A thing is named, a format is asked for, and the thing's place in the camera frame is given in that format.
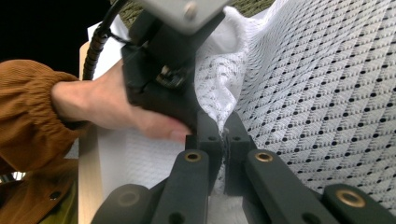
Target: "brass insert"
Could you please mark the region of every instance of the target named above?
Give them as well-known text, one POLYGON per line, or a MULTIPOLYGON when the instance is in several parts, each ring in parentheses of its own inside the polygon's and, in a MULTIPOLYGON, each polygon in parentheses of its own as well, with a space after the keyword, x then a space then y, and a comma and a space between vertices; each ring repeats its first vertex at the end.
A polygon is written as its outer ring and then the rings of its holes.
POLYGON ((366 205, 366 201, 364 201, 359 194, 350 189, 339 189, 335 192, 335 196, 337 196, 341 202, 351 207, 362 208, 366 205))
POLYGON ((196 153, 196 152, 190 152, 190 153, 186 154, 185 159, 186 159, 186 161, 191 161, 191 162, 200 161, 201 154, 196 153))
POLYGON ((270 154, 267 154, 265 152, 259 152, 255 156, 257 160, 264 162, 272 161, 274 159, 270 154))

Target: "brown jacket sleeve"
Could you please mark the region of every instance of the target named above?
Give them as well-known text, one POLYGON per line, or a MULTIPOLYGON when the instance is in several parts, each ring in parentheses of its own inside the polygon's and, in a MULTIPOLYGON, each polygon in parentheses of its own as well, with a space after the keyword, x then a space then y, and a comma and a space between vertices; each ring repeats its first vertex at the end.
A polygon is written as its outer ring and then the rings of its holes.
POLYGON ((57 118, 50 90, 76 80, 33 61, 0 63, 0 174, 35 170, 67 153, 81 130, 57 118))

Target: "perforated fabric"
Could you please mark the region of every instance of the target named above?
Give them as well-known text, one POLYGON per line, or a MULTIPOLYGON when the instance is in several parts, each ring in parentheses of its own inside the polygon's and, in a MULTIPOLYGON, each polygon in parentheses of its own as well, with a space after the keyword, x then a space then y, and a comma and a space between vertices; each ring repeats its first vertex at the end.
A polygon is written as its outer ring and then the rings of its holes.
POLYGON ((236 111, 309 188, 359 187, 396 215, 396 2, 277 0, 261 20, 225 12, 198 52, 203 109, 220 128, 236 111))

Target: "gray plastic part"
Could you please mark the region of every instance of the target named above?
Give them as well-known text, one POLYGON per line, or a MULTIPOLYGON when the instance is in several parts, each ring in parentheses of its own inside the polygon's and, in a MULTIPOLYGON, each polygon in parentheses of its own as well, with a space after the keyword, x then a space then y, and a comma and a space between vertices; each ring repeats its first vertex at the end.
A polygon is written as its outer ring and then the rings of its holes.
POLYGON ((136 0, 144 9, 184 35, 193 35, 218 15, 230 0, 136 0))

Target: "brown jacket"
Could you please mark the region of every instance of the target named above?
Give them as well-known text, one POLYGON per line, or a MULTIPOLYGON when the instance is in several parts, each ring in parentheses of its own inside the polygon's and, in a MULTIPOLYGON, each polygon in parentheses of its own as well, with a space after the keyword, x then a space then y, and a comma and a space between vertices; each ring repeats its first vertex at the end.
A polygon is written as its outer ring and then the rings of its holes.
POLYGON ((66 160, 81 130, 67 128, 51 106, 59 81, 78 80, 33 61, 0 63, 0 175, 27 172, 0 184, 0 222, 37 223, 77 180, 77 160, 66 160))

